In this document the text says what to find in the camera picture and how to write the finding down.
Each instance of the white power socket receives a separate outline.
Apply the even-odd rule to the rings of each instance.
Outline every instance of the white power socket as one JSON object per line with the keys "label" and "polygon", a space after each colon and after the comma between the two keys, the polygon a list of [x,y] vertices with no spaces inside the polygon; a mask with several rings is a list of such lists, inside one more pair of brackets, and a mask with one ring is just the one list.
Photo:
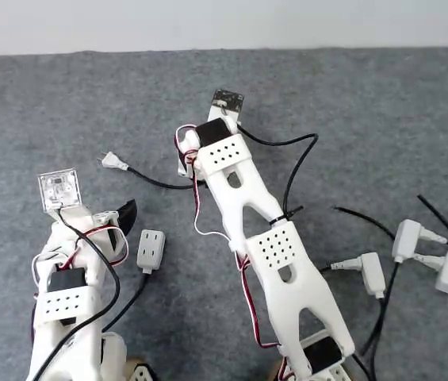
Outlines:
{"label": "white power socket", "polygon": [[143,269],[143,273],[151,274],[153,270],[160,268],[165,243],[166,235],[163,232],[147,229],[141,232],[137,266]]}

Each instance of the electrical plug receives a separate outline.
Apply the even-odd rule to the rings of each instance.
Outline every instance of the electrical plug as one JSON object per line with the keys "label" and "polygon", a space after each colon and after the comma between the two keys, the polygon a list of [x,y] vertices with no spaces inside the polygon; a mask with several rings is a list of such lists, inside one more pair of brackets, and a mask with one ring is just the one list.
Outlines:
{"label": "electrical plug", "polygon": [[416,253],[413,258],[438,271],[435,288],[448,294],[448,252],[445,256],[424,256]]}
{"label": "electrical plug", "polygon": [[109,151],[104,153],[104,159],[99,159],[102,162],[102,166],[104,168],[116,168],[121,169],[122,171],[127,171],[128,164],[124,161],[120,160],[118,156],[116,156],[113,151]]}
{"label": "electrical plug", "polygon": [[425,229],[420,223],[413,220],[403,220],[396,231],[395,242],[392,246],[392,257],[395,262],[402,263],[412,258],[418,240],[434,241],[446,244],[447,239]]}
{"label": "electrical plug", "polygon": [[137,267],[143,269],[143,273],[151,274],[153,270],[160,268],[163,257],[163,248],[166,236],[158,230],[143,230],[137,250]]}
{"label": "electrical plug", "polygon": [[366,291],[375,298],[384,298],[385,279],[381,261],[376,252],[361,254],[358,258],[331,264],[332,270],[357,270],[362,273]]}

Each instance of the red and white wire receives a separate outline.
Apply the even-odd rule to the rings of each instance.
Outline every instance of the red and white wire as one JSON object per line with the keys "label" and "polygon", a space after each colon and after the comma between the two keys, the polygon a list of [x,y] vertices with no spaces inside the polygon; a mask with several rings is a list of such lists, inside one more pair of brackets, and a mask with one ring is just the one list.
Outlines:
{"label": "red and white wire", "polygon": [[254,301],[252,300],[252,295],[250,289],[248,288],[247,275],[245,273],[248,266],[250,266],[250,260],[248,259],[247,256],[245,256],[243,260],[240,260],[237,253],[235,253],[235,260],[236,260],[236,266],[238,267],[239,273],[241,274],[241,285],[243,287],[245,300],[247,301],[248,309],[250,311],[255,341],[261,348],[277,347],[280,345],[278,342],[265,343],[265,344],[261,342],[261,333],[258,327],[257,311],[255,310]]}
{"label": "red and white wire", "polygon": [[285,375],[285,369],[287,368],[287,358],[284,357],[281,361],[280,369],[278,370],[278,381],[288,381],[291,377],[294,376],[294,372],[290,371],[287,375]]}

